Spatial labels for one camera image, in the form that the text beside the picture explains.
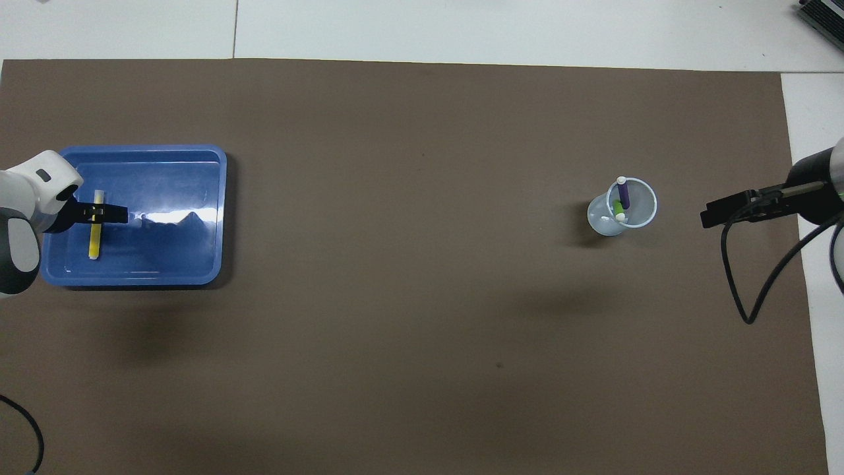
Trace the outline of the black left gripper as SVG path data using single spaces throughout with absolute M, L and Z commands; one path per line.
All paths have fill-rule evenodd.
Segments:
M 61 210 L 55 215 L 52 223 L 43 231 L 43 234 L 61 234 L 66 232 L 76 223 L 96 224 L 97 204 L 80 203 L 75 197 L 69 197 L 64 202 Z M 127 224 L 129 222 L 129 209 L 118 205 L 103 205 L 103 223 Z

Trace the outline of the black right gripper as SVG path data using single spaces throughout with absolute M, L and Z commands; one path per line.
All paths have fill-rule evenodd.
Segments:
M 744 190 L 706 203 L 700 213 L 702 228 L 724 225 L 745 205 L 753 202 L 752 220 L 773 220 L 786 214 L 797 214 L 808 222 L 820 225 L 842 211 L 843 147 L 833 146 L 796 162 L 785 181 L 785 187 L 798 187 L 802 193 L 784 199 L 783 187 L 762 187 Z

